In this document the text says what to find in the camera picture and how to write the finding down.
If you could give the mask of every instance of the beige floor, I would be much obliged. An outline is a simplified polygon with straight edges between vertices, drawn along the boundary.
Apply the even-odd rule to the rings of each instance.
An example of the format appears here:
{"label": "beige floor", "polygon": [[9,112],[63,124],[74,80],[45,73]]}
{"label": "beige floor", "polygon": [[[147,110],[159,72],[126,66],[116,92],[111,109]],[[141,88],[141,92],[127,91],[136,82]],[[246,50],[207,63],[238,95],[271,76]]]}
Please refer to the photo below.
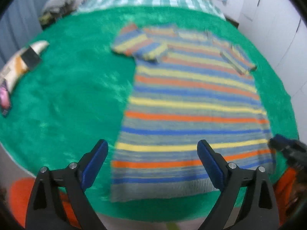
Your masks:
{"label": "beige floor", "polygon": [[[11,159],[11,157],[0,143],[0,186],[8,190],[14,181],[29,176],[32,175],[25,169],[16,165],[16,163]],[[235,208],[232,211],[225,227],[231,226],[234,223],[238,213],[239,208]],[[108,230],[168,230],[168,225],[166,223],[149,223],[134,220],[124,220],[102,214],[98,214],[98,217]],[[203,223],[204,219],[205,218],[189,221],[179,221],[176,222],[176,225],[180,230],[197,230]]]}

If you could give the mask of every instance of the blue curtain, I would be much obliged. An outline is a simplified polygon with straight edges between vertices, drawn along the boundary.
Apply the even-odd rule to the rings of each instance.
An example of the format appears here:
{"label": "blue curtain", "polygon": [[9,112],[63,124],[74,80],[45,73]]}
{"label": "blue curtain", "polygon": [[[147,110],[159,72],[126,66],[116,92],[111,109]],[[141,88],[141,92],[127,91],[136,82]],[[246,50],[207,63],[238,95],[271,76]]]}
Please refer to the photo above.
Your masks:
{"label": "blue curtain", "polygon": [[38,21],[47,0],[14,0],[0,20],[0,69],[41,31]]}

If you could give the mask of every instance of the green bedspread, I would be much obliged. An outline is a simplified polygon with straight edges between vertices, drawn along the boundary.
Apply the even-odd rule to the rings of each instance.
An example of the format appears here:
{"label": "green bedspread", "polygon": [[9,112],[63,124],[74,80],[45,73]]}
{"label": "green bedspread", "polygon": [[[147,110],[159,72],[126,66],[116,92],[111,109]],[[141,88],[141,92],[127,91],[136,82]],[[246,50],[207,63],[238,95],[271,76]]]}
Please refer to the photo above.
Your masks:
{"label": "green bedspread", "polygon": [[[111,53],[110,43],[128,22],[139,27],[176,23],[210,30],[240,44],[254,63],[253,73],[274,134],[297,138],[290,96],[254,45],[222,19],[174,7],[123,7],[69,16],[39,35],[50,46],[43,62],[25,75],[12,96],[9,116],[0,117],[0,141],[20,165],[36,174],[40,167],[64,168],[91,150],[98,139],[109,143],[109,155],[86,191],[97,212],[145,221],[188,220],[208,215],[219,192],[174,198],[111,203],[114,144],[133,86],[134,60]],[[286,168],[277,155],[277,181]],[[242,202],[244,191],[238,196]]]}

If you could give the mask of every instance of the green blanket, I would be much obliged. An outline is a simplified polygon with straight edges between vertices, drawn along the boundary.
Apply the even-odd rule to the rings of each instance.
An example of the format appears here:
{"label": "green blanket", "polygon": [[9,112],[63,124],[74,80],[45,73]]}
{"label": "green blanket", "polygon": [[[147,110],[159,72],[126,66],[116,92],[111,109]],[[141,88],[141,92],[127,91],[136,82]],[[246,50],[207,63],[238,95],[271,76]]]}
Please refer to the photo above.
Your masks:
{"label": "green blanket", "polygon": [[[290,97],[254,45],[222,19],[174,7],[123,7],[69,16],[39,35],[50,46],[43,62],[21,79],[13,108],[0,117],[0,141],[12,157],[36,174],[40,167],[59,169],[78,161],[98,139],[109,143],[109,155],[92,188],[86,191],[97,212],[144,221],[188,220],[208,215],[219,192],[175,198],[111,203],[110,162],[128,96],[134,60],[111,53],[110,43],[128,22],[139,27],[176,23],[210,30],[239,44],[258,65],[253,73],[274,134],[297,138]],[[286,168],[277,155],[277,181]],[[237,199],[242,203],[244,191]]]}

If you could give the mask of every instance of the metal screw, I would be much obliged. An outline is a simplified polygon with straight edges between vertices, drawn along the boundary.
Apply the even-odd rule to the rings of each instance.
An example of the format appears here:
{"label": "metal screw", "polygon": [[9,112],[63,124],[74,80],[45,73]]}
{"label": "metal screw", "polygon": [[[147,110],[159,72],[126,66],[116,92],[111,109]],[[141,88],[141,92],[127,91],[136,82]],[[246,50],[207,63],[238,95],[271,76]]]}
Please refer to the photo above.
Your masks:
{"label": "metal screw", "polygon": [[237,165],[235,163],[229,163],[228,166],[231,169],[235,169],[237,167]]}
{"label": "metal screw", "polygon": [[258,169],[259,169],[260,172],[265,172],[266,171],[265,167],[262,167],[262,166],[258,167]]}
{"label": "metal screw", "polygon": [[71,164],[69,165],[69,167],[70,167],[72,170],[75,169],[77,166],[78,166],[77,163],[71,163]]}
{"label": "metal screw", "polygon": [[47,167],[41,167],[40,172],[45,173],[47,171]]}

